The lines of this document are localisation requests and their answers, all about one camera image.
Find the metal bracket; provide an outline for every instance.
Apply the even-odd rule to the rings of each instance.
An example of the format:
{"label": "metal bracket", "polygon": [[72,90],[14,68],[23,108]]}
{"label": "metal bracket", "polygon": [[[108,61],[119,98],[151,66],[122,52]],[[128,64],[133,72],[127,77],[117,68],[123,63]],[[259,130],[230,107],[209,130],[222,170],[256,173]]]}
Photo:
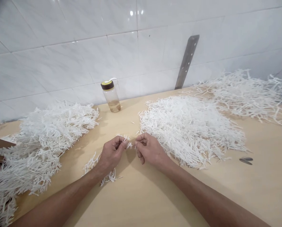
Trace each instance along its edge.
{"label": "metal bracket", "polygon": [[188,41],[187,41],[187,45],[186,45],[184,57],[183,57],[183,60],[182,60],[181,68],[180,68],[180,71],[179,71],[175,90],[181,89],[183,87],[183,84],[184,84],[190,63],[191,63],[192,58],[194,56],[195,49],[197,47],[199,38],[200,38],[200,35],[194,35],[194,36],[190,36]]}

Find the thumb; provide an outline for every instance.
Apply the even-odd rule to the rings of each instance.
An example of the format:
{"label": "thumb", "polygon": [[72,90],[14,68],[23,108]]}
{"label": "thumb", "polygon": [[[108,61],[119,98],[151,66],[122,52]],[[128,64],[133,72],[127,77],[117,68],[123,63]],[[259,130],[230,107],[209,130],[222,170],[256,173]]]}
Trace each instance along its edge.
{"label": "thumb", "polygon": [[117,151],[122,154],[123,151],[127,148],[127,144],[128,144],[128,143],[129,143],[128,140],[123,141],[123,142],[119,145]]}
{"label": "thumb", "polygon": [[143,146],[142,143],[136,141],[136,142],[135,142],[135,147],[138,149],[138,151],[140,151],[140,152],[143,154],[143,152],[144,152],[144,150],[145,150],[145,147]]}

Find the forearm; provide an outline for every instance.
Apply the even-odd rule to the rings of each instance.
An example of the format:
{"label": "forearm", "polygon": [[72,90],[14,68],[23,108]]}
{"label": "forearm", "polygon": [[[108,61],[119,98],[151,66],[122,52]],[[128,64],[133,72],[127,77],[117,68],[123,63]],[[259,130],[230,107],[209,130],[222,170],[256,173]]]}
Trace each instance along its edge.
{"label": "forearm", "polygon": [[171,161],[160,170],[198,209],[211,227],[215,226],[269,226],[235,202],[205,185]]}
{"label": "forearm", "polygon": [[52,195],[10,226],[63,226],[81,200],[105,176],[104,174],[100,167],[94,167],[85,176]]}

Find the table surface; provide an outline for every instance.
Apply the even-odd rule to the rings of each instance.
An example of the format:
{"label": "table surface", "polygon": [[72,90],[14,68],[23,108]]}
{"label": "table surface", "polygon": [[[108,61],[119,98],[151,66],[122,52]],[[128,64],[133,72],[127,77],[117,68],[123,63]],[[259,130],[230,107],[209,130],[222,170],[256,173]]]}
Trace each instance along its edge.
{"label": "table surface", "polygon": [[[134,140],[139,130],[138,112],[147,109],[145,101],[177,93],[173,90],[121,101],[119,113],[111,113],[107,104],[99,105],[99,126],[61,156],[61,170],[52,177],[46,192],[18,197],[15,219],[79,179],[83,166],[116,134],[127,134]],[[282,126],[250,118],[235,121],[243,128],[246,146],[253,153],[229,150],[226,156],[232,159],[213,160],[208,170],[184,169],[271,226],[282,227]],[[0,129],[0,137],[17,132],[19,124],[7,123]],[[239,161],[246,156],[254,159],[252,166]],[[134,149],[124,152],[116,171],[123,178],[95,186],[65,226],[208,226],[169,179],[152,166],[140,164]]]}

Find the hand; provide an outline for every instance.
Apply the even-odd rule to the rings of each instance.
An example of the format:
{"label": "hand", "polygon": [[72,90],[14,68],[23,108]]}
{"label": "hand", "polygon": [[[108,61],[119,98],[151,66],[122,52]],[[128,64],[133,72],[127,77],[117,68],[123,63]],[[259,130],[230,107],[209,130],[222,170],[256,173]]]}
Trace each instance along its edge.
{"label": "hand", "polygon": [[116,136],[104,144],[101,157],[96,165],[104,173],[104,176],[119,164],[122,153],[129,143],[124,139],[124,137]]}
{"label": "hand", "polygon": [[135,139],[135,146],[142,165],[145,161],[148,161],[156,168],[160,168],[162,164],[172,161],[165,153],[158,140],[147,132],[139,135]]}

